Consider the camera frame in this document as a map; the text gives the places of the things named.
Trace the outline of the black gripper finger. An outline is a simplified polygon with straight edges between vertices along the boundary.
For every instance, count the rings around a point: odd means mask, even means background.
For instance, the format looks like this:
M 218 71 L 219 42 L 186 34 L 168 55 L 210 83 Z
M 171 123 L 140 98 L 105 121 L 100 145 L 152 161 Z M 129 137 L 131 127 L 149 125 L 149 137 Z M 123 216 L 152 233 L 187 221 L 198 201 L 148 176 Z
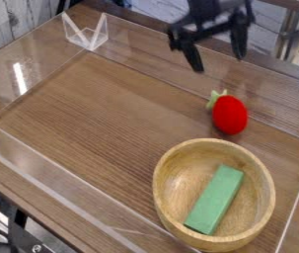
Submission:
M 192 70 L 196 73 L 203 73 L 204 67 L 202 57 L 195 44 L 192 42 L 183 42 L 180 44 L 180 48 Z
M 244 20 L 232 20 L 230 38 L 235 58 L 242 60 L 247 55 L 248 46 L 248 24 Z

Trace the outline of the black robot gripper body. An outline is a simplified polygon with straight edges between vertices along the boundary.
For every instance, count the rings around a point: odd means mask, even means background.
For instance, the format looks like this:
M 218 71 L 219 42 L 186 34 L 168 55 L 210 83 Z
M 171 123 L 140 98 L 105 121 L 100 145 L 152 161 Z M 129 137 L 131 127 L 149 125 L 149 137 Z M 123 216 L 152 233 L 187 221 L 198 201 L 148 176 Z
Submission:
M 182 50 L 183 42 L 198 42 L 208 37 L 231 32 L 234 19 L 250 25 L 255 17 L 250 0 L 187 0 L 187 14 L 167 27 L 168 46 Z

